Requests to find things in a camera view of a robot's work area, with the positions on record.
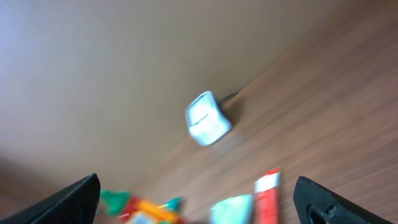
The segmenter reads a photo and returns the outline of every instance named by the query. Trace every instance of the wood grain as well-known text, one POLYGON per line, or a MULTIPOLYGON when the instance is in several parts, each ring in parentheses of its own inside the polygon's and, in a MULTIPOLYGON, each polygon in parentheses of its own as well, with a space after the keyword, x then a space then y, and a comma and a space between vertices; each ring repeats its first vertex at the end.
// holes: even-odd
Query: wood grain
POLYGON ((283 223, 299 222, 300 175, 398 222, 397 12, 398 1, 344 3, 228 102, 229 134, 204 148, 187 138, 146 196, 184 196, 185 216, 206 223, 214 203, 280 167, 283 223))

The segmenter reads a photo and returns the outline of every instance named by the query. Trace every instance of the wall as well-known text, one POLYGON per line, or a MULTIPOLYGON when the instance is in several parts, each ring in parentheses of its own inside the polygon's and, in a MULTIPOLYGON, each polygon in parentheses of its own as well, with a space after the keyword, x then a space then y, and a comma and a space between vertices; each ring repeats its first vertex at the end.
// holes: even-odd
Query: wall
POLYGON ((0 156, 60 189, 134 189, 189 102, 241 89, 339 2, 3 1, 0 156))

